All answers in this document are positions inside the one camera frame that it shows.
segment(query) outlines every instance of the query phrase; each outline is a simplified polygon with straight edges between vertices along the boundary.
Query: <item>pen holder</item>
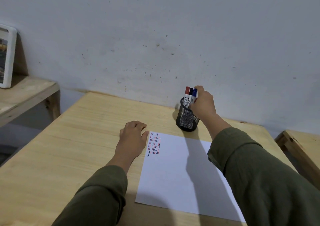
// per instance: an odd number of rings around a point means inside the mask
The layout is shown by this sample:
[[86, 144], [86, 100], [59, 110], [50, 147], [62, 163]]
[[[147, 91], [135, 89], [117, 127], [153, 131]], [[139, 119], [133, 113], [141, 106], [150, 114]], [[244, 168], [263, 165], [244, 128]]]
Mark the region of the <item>pen holder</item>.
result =
[[183, 131], [194, 131], [197, 129], [199, 118], [195, 116], [191, 109], [183, 104], [184, 98], [180, 100], [181, 106], [176, 119], [177, 126]]

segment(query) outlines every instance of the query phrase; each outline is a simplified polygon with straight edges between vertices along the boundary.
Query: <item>wooden desk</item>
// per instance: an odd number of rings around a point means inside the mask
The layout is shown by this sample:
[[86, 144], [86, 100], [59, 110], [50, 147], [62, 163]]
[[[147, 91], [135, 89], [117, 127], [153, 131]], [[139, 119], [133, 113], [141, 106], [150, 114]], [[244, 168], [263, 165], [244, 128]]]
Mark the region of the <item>wooden desk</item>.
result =
[[[178, 111], [164, 106], [87, 93], [0, 168], [0, 220], [51, 225], [78, 188], [114, 155], [119, 131], [140, 120], [148, 130], [183, 136]], [[261, 126], [227, 120], [246, 131], [270, 153], [291, 165]], [[201, 140], [211, 141], [202, 122]], [[128, 173], [127, 206], [119, 225], [242, 225], [242, 223], [136, 204], [145, 151]]]
[[320, 190], [320, 135], [286, 130], [275, 141], [298, 160], [306, 178]]
[[60, 115], [57, 83], [26, 76], [13, 76], [9, 89], [0, 88], [0, 127], [17, 118], [38, 103], [46, 100], [50, 115]]

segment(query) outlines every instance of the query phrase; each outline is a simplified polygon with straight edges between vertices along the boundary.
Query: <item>right hand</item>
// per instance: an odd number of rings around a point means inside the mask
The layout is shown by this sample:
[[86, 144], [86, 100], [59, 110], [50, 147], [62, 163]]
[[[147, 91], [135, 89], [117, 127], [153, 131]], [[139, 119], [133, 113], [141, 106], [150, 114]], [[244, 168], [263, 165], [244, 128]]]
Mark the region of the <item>right hand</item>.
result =
[[203, 86], [195, 86], [198, 90], [198, 98], [195, 103], [190, 104], [190, 109], [202, 122], [209, 117], [217, 114], [214, 106], [214, 97], [208, 91], [205, 91]]

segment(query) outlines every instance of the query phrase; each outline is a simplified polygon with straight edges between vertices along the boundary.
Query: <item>green jacket sleeve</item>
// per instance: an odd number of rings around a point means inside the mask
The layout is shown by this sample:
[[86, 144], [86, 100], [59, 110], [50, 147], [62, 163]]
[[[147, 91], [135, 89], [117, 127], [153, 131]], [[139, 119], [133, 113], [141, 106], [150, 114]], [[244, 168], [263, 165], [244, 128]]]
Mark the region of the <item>green jacket sleeve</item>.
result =
[[320, 225], [320, 191], [245, 132], [226, 128], [209, 160], [226, 177], [250, 225]]
[[77, 191], [52, 226], [116, 225], [126, 205], [127, 187], [121, 167], [102, 167]]

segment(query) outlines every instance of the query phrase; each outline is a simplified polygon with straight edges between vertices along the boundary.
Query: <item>paper sheet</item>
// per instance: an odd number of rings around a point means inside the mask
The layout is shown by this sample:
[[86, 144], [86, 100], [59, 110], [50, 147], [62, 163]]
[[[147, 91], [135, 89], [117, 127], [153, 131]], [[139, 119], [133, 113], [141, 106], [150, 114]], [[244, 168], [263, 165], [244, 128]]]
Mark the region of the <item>paper sheet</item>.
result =
[[210, 142], [150, 132], [136, 202], [245, 222]]

